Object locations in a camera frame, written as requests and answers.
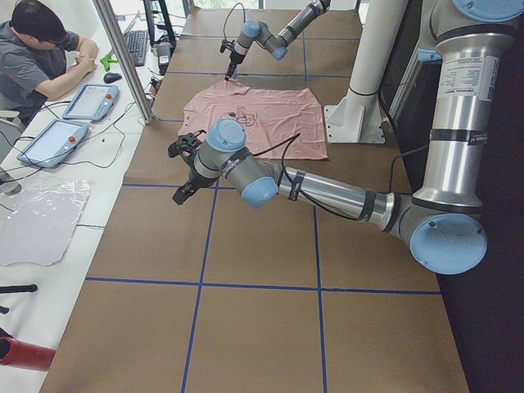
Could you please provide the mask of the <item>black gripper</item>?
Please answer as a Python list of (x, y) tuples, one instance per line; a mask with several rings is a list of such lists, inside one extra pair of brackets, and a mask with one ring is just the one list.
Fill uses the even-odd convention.
[(180, 135), (167, 149), (169, 158), (180, 156), (189, 168), (188, 181), (183, 186), (178, 187), (172, 196), (172, 199), (176, 204), (183, 204), (201, 187), (201, 176), (195, 169), (194, 160), (197, 157), (197, 151), (202, 144), (202, 141), (200, 141), (198, 137), (204, 132), (204, 130), (198, 130), (195, 133)]
[(234, 40), (229, 41), (226, 38), (223, 38), (219, 49), (221, 53), (230, 51), (229, 65), (224, 76), (225, 80), (229, 80), (230, 78), (234, 77), (234, 75), (237, 72), (237, 66), (240, 65), (244, 60), (244, 55), (237, 51), (237, 49), (235, 48), (235, 44), (236, 42)]

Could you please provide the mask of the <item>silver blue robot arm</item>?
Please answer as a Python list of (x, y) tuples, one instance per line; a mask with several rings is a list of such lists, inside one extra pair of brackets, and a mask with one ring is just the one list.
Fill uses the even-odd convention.
[(174, 194), (184, 203), (197, 190), (227, 179), (259, 208), (275, 196), (309, 201), (327, 212), (376, 224), (401, 239), (414, 259), (440, 274), (476, 267), (487, 251), (476, 195), (481, 152), (494, 97), (499, 59), (515, 39), (520, 1), (425, 1), (418, 59), (440, 62), (427, 163), (412, 195), (352, 186), (256, 159), (236, 120), (217, 120), (207, 131), (178, 137), (168, 149), (187, 164), (187, 182)]
[(229, 65), (224, 79), (230, 80), (233, 77), (237, 66), (245, 60), (253, 43), (261, 46), (274, 59), (283, 59), (291, 43), (316, 18), (325, 14), (330, 5), (331, 2), (328, 0), (310, 1), (277, 35), (273, 35), (268, 25), (262, 20), (246, 20), (236, 39), (224, 38), (222, 40), (220, 52), (230, 51)]

